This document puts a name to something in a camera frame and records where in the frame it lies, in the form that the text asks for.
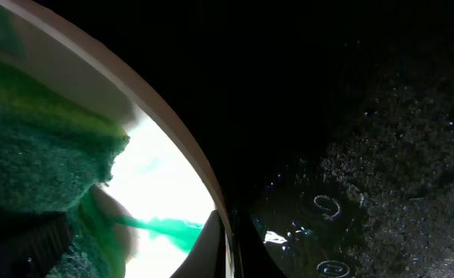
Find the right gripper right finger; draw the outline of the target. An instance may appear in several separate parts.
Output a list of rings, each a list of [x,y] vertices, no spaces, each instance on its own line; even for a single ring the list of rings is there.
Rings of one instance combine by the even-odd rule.
[[[285,278],[268,254],[251,218],[243,210],[232,212],[235,278]]]

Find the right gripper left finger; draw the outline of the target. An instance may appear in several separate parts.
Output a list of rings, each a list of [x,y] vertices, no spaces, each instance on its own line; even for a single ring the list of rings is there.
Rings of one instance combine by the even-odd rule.
[[[225,229],[219,212],[208,217],[185,261],[171,278],[225,278]]]

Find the white plate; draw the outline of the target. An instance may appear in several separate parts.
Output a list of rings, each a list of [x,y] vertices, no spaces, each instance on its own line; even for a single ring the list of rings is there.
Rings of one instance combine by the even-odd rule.
[[[121,127],[129,141],[92,191],[125,251],[122,277],[171,277],[225,201],[198,143],[157,92],[103,44],[32,1],[0,1],[0,62]]]

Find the green sponge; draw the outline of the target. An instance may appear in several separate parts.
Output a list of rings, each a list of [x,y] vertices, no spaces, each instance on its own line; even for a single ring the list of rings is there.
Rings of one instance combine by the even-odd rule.
[[[0,62],[0,277],[124,276],[124,248],[92,191],[128,141]]]

